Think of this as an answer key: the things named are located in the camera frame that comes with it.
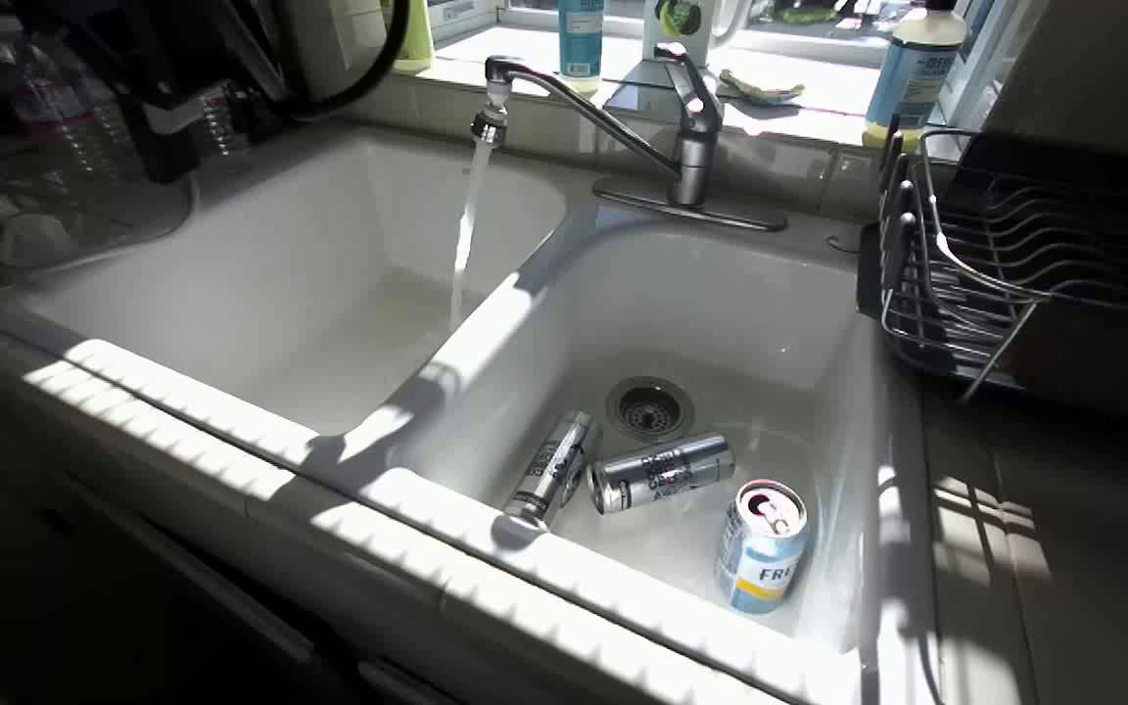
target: sink basin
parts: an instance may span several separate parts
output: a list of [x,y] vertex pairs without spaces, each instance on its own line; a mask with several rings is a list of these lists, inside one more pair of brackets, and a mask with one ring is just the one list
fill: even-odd
[[[787,244],[822,244],[825,228],[794,215]],[[505,504],[534,445],[565,411],[598,418],[598,459],[717,432],[737,453],[730,480],[625,514],[595,514],[579,489],[553,531],[724,603],[717,589],[724,510],[739,480],[779,479],[807,502],[811,549],[791,599],[761,623],[855,651],[871,590],[872,484],[890,438],[885,369],[872,321],[855,304],[855,262],[797,257],[701,228],[632,224],[568,256],[557,278],[530,290],[521,290],[534,297],[526,321],[399,450],[399,463]],[[617,414],[617,390],[637,380],[662,380],[677,394],[677,421],[656,438],[643,436],[637,414],[634,421]]]
[[[108,342],[313,432],[347,432],[450,331],[465,143],[308,128],[196,180],[193,220],[0,295],[0,326]],[[585,180],[500,156],[480,190],[468,304],[553,228]]]

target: sink drain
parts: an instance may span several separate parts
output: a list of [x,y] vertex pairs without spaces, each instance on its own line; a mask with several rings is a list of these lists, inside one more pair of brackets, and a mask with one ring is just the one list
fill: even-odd
[[668,380],[634,374],[606,394],[606,414],[634,438],[651,444],[689,427],[689,399]]

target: faucet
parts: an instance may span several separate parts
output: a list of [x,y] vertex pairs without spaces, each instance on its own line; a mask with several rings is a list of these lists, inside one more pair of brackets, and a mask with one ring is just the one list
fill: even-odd
[[632,154],[645,156],[651,163],[656,163],[675,180],[666,205],[645,200],[645,196],[606,190],[606,189],[598,196],[613,196],[624,205],[654,209],[662,215],[681,215],[681,220],[698,220],[698,224],[730,224],[730,228],[743,228],[743,232],[782,232],[787,228],[782,215],[770,215],[769,224],[750,224],[750,220],[706,210],[710,163],[713,163],[717,138],[719,138],[717,95],[710,89],[701,72],[686,60],[686,52],[654,48],[654,60],[662,60],[662,68],[668,72],[668,81],[675,81],[675,95],[677,95],[677,107],[681,107],[677,154],[675,156],[656,154],[645,138],[625,128],[606,111],[598,111],[587,98],[570,95],[561,79],[553,79],[545,72],[534,72],[534,68],[526,68],[517,60],[505,60],[505,53],[488,53],[485,60],[485,111],[474,119],[474,138],[488,141],[488,143],[505,143],[514,79],[521,79],[521,81],[534,81],[534,87],[549,89],[568,111],[574,111],[579,119],[587,119],[606,138],[613,138]]

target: running water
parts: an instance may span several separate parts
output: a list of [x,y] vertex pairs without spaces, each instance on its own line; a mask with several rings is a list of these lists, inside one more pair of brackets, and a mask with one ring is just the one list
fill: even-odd
[[463,210],[455,224],[455,257],[450,257],[450,327],[457,327],[463,321],[463,278],[468,269],[468,256],[474,256],[474,228],[476,228],[476,196],[480,196],[480,180],[488,167],[488,154],[493,154],[493,138],[480,133],[474,143],[474,163],[468,163],[468,190],[463,196]]

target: wire dish rack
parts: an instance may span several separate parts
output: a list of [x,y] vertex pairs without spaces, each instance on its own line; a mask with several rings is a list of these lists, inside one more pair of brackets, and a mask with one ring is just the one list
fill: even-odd
[[966,380],[965,399],[1128,394],[1128,156],[893,133],[878,235],[878,321],[899,361]]

